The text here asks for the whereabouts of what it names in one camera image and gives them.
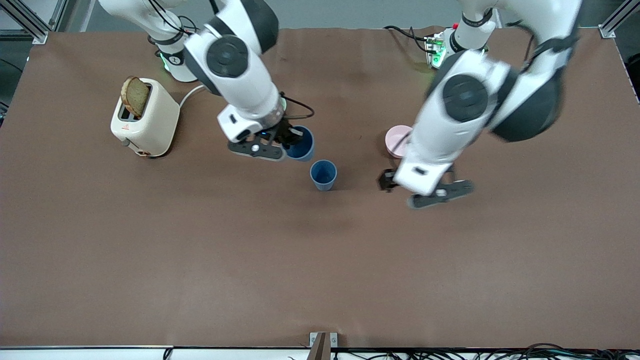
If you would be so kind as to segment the blue plastic cup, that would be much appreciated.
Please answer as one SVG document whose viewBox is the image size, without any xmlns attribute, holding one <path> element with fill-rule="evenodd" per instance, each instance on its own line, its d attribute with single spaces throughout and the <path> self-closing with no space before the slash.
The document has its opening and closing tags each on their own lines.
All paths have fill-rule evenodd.
<svg viewBox="0 0 640 360">
<path fill-rule="evenodd" d="M 301 134 L 301 139 L 294 145 L 285 149 L 286 155 L 298 162 L 309 162 L 314 156 L 314 135 L 305 126 L 297 125 L 292 127 L 293 132 Z"/>
<path fill-rule="evenodd" d="M 331 191 L 337 177 L 338 168 L 332 161 L 321 159 L 310 168 L 310 178 L 318 191 Z"/>
</svg>

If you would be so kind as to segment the pink bowl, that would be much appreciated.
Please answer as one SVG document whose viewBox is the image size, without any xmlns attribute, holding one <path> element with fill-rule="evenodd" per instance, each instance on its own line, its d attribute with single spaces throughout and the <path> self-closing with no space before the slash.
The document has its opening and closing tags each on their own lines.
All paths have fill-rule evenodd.
<svg viewBox="0 0 640 360">
<path fill-rule="evenodd" d="M 384 141 L 391 157 L 402 159 L 406 155 L 412 132 L 413 128 L 408 125 L 396 125 L 387 130 Z"/>
</svg>

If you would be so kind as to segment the cream white toaster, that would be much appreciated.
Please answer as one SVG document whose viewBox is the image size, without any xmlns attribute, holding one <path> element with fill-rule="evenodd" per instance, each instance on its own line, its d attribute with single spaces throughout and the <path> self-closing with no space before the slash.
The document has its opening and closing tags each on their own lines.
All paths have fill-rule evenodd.
<svg viewBox="0 0 640 360">
<path fill-rule="evenodd" d="M 157 80 L 139 78 L 150 89 L 142 117 L 125 109 L 119 92 L 110 119 L 110 132 L 138 157 L 162 157 L 172 145 L 180 114 L 179 104 Z"/>
</svg>

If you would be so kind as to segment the brown table cover sheet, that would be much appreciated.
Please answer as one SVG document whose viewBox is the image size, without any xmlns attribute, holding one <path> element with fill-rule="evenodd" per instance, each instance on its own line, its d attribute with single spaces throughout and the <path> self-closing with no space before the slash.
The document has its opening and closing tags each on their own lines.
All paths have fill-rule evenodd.
<svg viewBox="0 0 640 360">
<path fill-rule="evenodd" d="M 423 59 L 386 30 L 281 30 L 263 61 L 316 111 L 322 192 L 309 162 L 230 153 L 206 92 L 138 157 L 110 131 L 124 80 L 193 85 L 142 32 L 51 34 L 0 128 L 0 346 L 640 349 L 640 105 L 615 41 L 581 30 L 554 126 L 479 137 L 455 164 L 475 191 L 417 210 L 377 177 Z"/>
</svg>

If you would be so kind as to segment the brown bread slice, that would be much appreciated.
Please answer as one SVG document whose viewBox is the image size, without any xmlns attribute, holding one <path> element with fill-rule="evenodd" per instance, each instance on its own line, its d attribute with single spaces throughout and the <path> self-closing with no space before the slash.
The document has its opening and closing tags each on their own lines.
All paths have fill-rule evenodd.
<svg viewBox="0 0 640 360">
<path fill-rule="evenodd" d="M 133 116 L 142 117 L 150 95 L 150 88 L 137 76 L 128 76 L 122 84 L 120 98 L 122 105 Z"/>
</svg>

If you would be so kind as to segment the white table edge strip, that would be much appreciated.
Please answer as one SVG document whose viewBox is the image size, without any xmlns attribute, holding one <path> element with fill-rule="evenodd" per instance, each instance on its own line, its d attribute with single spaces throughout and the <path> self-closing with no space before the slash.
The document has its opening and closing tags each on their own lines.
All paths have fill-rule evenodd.
<svg viewBox="0 0 640 360">
<path fill-rule="evenodd" d="M 0 346 L 0 360 L 306 360 L 307 347 L 178 345 Z"/>
</svg>

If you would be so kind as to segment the metal table edge bracket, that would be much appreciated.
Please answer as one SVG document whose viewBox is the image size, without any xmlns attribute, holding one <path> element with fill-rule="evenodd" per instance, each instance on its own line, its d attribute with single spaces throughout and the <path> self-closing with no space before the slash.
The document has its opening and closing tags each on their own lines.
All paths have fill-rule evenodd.
<svg viewBox="0 0 640 360">
<path fill-rule="evenodd" d="M 311 332 L 310 351 L 306 360 L 339 360 L 339 334 L 337 332 Z"/>
</svg>

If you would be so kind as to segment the aluminium frame profile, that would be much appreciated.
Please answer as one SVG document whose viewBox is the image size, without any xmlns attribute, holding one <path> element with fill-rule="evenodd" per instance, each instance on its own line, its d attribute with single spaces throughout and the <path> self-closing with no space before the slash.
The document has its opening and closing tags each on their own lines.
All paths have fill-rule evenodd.
<svg viewBox="0 0 640 360">
<path fill-rule="evenodd" d="M 602 39 L 614 39 L 615 30 L 631 15 L 640 10 L 640 0 L 623 0 L 603 23 L 598 25 L 599 35 Z"/>
<path fill-rule="evenodd" d="M 50 32 L 62 28 L 70 0 L 0 0 L 0 38 L 30 37 L 45 44 Z"/>
</svg>

